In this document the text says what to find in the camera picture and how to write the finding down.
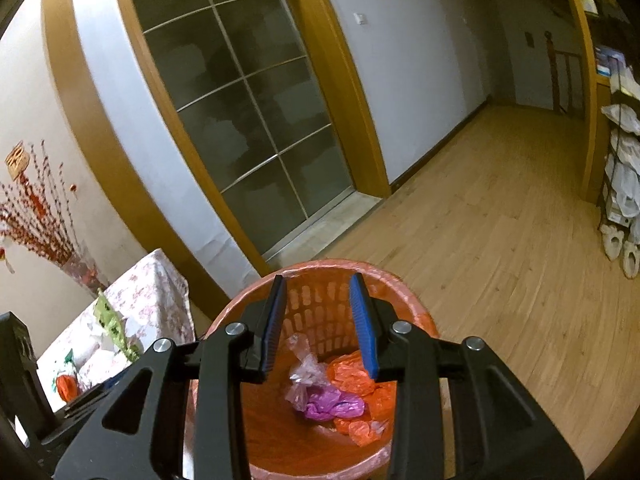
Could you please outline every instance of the wooden baseboard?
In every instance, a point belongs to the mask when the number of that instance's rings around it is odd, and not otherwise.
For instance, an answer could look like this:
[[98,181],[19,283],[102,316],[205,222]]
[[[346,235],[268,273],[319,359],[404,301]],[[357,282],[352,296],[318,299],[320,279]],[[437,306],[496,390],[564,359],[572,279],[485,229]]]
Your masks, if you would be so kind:
[[407,181],[414,176],[420,169],[429,162],[434,156],[438,154],[438,152],[446,146],[446,144],[455,137],[462,128],[467,126],[473,118],[478,115],[485,106],[489,104],[491,101],[491,96],[484,100],[484,102],[478,106],[473,112],[471,112],[465,119],[463,119],[458,125],[453,128],[446,136],[444,136],[433,148],[431,148],[427,153],[425,153],[416,163],[414,163],[408,170],[406,170],[402,175],[396,178],[391,183],[391,192],[395,193],[400,189]]

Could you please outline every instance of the slipper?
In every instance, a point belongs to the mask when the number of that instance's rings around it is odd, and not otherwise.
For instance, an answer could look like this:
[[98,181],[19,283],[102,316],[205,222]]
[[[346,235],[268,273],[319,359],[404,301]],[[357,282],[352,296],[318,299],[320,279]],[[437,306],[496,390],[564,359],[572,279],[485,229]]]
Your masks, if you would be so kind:
[[611,261],[620,256],[620,250],[622,249],[622,238],[624,233],[617,230],[613,225],[602,224],[600,226],[600,232],[602,233],[602,244],[604,245],[604,253]]
[[625,242],[622,253],[622,270],[625,276],[632,280],[638,275],[639,269],[640,251],[638,251],[638,246],[631,242]]

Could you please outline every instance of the metal screw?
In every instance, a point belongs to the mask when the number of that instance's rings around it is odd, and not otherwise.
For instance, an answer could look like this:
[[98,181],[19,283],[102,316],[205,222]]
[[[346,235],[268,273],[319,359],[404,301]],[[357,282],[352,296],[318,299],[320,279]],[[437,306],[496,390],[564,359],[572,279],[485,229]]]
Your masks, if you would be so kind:
[[243,323],[229,323],[225,328],[225,332],[229,335],[239,335],[244,332],[245,329],[246,327]]
[[397,334],[408,334],[409,332],[411,332],[411,323],[407,321],[396,321],[395,323],[393,323],[391,328]]
[[169,348],[171,348],[171,340],[165,337],[158,339],[154,343],[154,350],[156,352],[166,352]]
[[465,343],[467,348],[476,352],[484,348],[484,340],[476,336],[466,338]]

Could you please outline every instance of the clear plastic bag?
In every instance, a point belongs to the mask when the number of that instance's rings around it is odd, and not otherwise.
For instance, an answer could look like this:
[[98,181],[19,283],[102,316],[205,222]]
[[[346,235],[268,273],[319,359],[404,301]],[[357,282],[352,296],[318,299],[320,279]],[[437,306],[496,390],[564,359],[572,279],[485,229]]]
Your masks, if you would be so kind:
[[636,172],[625,164],[616,164],[611,185],[616,191],[616,201],[626,218],[640,214],[640,183]]
[[308,403],[307,388],[309,386],[328,386],[326,365],[318,362],[318,358],[311,352],[309,339],[306,335],[295,333],[287,339],[287,347],[300,361],[290,373],[289,379],[293,383],[285,396],[298,412],[304,412]]
[[638,121],[638,115],[631,106],[625,104],[610,105],[603,106],[600,110],[627,133],[640,135],[640,121]]

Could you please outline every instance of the floral tablecloth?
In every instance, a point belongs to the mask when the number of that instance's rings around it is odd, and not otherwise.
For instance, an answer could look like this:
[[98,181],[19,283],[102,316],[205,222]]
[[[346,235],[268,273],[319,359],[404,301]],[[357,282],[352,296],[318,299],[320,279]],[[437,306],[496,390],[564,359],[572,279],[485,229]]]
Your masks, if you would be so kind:
[[[122,316],[128,340],[145,351],[161,337],[176,344],[195,341],[195,330],[189,304],[187,281],[158,249],[142,258],[105,292],[111,306]],[[45,350],[38,359],[38,376],[54,411],[65,403],[53,391],[54,375],[68,352],[73,349],[79,381],[90,388],[109,379],[129,365],[122,352],[104,349],[95,338],[99,330],[94,317],[94,304],[89,305]],[[185,428],[186,446],[193,435],[194,407],[191,396]],[[191,453],[185,449],[185,471],[191,469]]]

